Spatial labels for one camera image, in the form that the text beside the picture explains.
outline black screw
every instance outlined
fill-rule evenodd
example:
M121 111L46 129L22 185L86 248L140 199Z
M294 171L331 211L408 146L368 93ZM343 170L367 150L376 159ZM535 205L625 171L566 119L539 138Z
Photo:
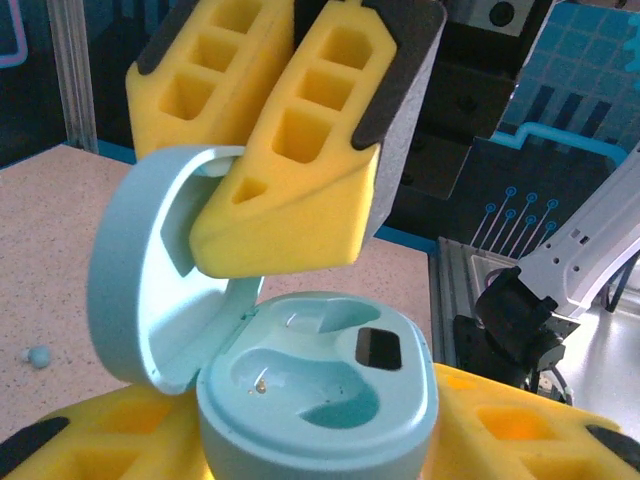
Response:
M412 152L418 152L422 150L426 144L427 139L423 135L420 135L416 132L416 134L413 136L413 139L411 140L411 144L409 145L409 150L411 150Z
M464 97L458 97L456 105L462 111L462 113L471 114L478 108L478 102L476 102L471 95L465 95Z
M409 186L413 183L413 175L408 172L402 172L402 176L400 177L400 183L405 186Z
M496 3L489 12L489 20L496 27L506 27L516 14L515 8L509 2Z

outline small light blue ball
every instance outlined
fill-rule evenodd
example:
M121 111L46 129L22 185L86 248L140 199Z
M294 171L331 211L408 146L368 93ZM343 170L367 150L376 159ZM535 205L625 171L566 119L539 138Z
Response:
M29 350L29 362L35 368L46 368L51 363L51 353L44 345L33 347Z

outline black rubber pad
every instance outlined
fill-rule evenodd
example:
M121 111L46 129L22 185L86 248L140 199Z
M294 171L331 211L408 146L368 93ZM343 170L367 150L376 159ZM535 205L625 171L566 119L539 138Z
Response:
M152 73L182 30L199 0L178 0L136 60L140 75Z
M600 443L640 473L640 443L631 437L599 425L587 425L587 430Z
M45 443L69 425L66 417L54 417L34 423L13 434L0 444L0 478L9 475L27 461Z
M416 92L416 79L430 75L434 50L446 20L444 8L430 0L364 0L363 6L378 12L398 50L353 134L351 144L357 150L383 142L398 118L406 119L413 132L415 121L406 116L406 102L417 94L422 105L424 92Z
M356 150L382 145L366 240L391 213L446 11L435 0L364 0L363 6L376 10L397 45L396 55L351 137Z

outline yellow foam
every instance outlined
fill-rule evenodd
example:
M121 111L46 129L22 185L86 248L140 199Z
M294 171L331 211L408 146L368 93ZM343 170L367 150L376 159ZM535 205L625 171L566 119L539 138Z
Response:
M200 0L152 73L127 72L137 158L245 145L292 53L293 0Z
M213 480L193 392L132 386L54 416L70 424L5 480Z
M351 137L396 53L378 14L331 0L269 96L190 235L213 277L291 273L357 258L379 145Z
M482 377L436 365L440 396L435 480L638 480L585 428L607 419Z

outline black rectangular opening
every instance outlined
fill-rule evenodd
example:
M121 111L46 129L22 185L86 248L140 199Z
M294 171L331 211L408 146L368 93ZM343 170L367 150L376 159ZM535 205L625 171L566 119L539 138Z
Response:
M400 370L400 337L388 330L361 328L356 343L356 361L366 367Z

